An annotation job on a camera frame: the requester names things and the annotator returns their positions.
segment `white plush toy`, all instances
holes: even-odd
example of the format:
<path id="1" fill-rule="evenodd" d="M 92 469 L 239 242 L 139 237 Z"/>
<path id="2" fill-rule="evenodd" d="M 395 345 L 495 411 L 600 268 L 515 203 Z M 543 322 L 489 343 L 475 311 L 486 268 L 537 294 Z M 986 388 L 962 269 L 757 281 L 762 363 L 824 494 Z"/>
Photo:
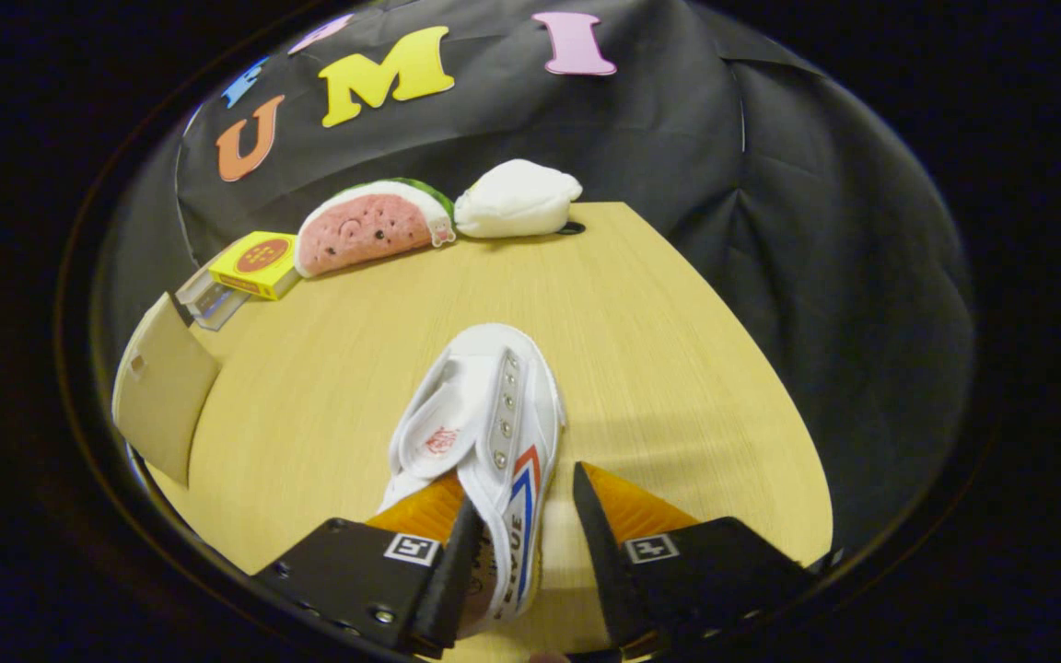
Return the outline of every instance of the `white plush toy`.
<path id="1" fill-rule="evenodd" d="M 514 159 L 481 176 L 457 198 L 456 229 L 469 238 L 521 238 L 557 232 L 584 188 L 556 169 Z"/>

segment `watermelon plush toy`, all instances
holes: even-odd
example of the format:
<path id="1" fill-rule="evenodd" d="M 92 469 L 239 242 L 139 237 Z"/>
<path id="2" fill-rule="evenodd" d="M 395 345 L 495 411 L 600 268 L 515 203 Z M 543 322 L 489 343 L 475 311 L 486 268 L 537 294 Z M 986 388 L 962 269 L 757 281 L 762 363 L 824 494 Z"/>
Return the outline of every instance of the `watermelon plush toy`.
<path id="1" fill-rule="evenodd" d="M 294 267 L 311 278 L 455 239 L 451 200 L 423 181 L 383 179 L 351 186 L 313 210 L 297 231 Z"/>

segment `yellow letter m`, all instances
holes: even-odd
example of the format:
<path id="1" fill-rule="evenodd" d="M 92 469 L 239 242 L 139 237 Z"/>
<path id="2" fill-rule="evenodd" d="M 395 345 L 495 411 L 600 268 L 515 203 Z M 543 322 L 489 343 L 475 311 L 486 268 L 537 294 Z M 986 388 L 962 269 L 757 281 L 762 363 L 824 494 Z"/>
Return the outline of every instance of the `yellow letter m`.
<path id="1" fill-rule="evenodd" d="M 330 100 L 321 125 L 333 126 L 359 117 L 363 107 L 350 101 L 351 89 L 371 108 L 379 108 L 387 100 L 387 90 L 396 76 L 400 85 L 392 97 L 397 101 L 415 100 L 453 87 L 453 76 L 446 75 L 441 68 L 441 37 L 448 32 L 447 27 L 435 25 L 405 34 L 395 42 L 383 64 L 354 53 L 324 68 L 317 75 L 327 81 Z"/>

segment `black background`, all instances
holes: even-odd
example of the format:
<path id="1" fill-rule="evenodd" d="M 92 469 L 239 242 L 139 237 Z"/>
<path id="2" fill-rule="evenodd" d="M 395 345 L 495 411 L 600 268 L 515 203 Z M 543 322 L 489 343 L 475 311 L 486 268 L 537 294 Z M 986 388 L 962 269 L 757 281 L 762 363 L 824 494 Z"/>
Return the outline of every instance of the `black background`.
<path id="1" fill-rule="evenodd" d="M 60 10 L 0 5 L 0 660 L 292 658 L 110 511 L 51 357 L 59 250 L 97 173 L 174 87 L 290 10 Z M 852 89 L 938 180 L 973 264 L 973 417 L 991 439 L 908 561 L 764 655 L 1061 660 L 1061 4 L 730 10 Z"/>

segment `foam letter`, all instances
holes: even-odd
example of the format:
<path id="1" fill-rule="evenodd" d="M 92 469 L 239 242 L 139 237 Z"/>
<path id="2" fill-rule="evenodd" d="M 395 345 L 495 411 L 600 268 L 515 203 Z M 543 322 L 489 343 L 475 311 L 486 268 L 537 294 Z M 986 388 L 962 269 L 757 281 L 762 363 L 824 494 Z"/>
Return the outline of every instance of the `foam letter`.
<path id="1" fill-rule="evenodd" d="M 227 89 L 224 89 L 224 97 L 227 97 L 228 108 L 231 108 L 232 104 L 240 101 L 240 98 L 253 87 L 253 84 L 256 83 L 256 75 L 261 72 L 261 65 L 266 62 L 268 62 L 268 58 L 254 64 L 246 72 L 240 74 L 240 78 L 237 78 L 234 83 L 228 85 Z"/>
<path id="2" fill-rule="evenodd" d="M 315 41 L 321 40 L 321 38 L 330 37 L 330 35 L 345 29 L 346 24 L 350 22 L 350 17 L 353 16 L 354 14 L 346 14 L 345 17 L 336 17 L 332 21 L 328 22 L 328 24 L 321 25 L 319 29 L 307 34 L 306 38 L 302 38 L 302 40 L 297 42 L 297 46 L 290 49 L 290 55 L 302 50 L 305 47 L 310 46 Z"/>
<path id="3" fill-rule="evenodd" d="M 396 76 L 400 85 L 396 85 L 392 98 L 397 101 L 415 100 L 453 87 L 453 76 L 446 75 L 441 68 L 441 37 L 448 32 L 447 27 L 435 25 L 405 34 L 382 64 L 354 53 L 324 68 L 317 75 L 327 81 L 329 112 L 321 118 L 321 125 L 333 126 L 359 117 L 363 107 L 350 101 L 351 89 L 371 108 L 379 108 L 387 100 L 387 90 Z"/>
<path id="4" fill-rule="evenodd" d="M 559 74 L 610 75 L 616 65 L 604 59 L 592 25 L 601 18 L 575 12 L 542 12 L 532 16 L 547 27 L 551 47 L 555 56 L 547 63 L 547 71 Z"/>
<path id="5" fill-rule="evenodd" d="M 276 136 L 277 106 L 281 105 L 282 101 L 285 101 L 285 95 L 274 97 L 253 114 L 257 119 L 256 147 L 253 147 L 247 156 L 240 156 L 240 132 L 244 129 L 245 124 L 248 124 L 247 119 L 241 119 L 215 140 L 215 147 L 220 147 L 220 177 L 224 181 L 236 181 L 244 177 L 260 167 L 264 157 L 268 156 Z"/>

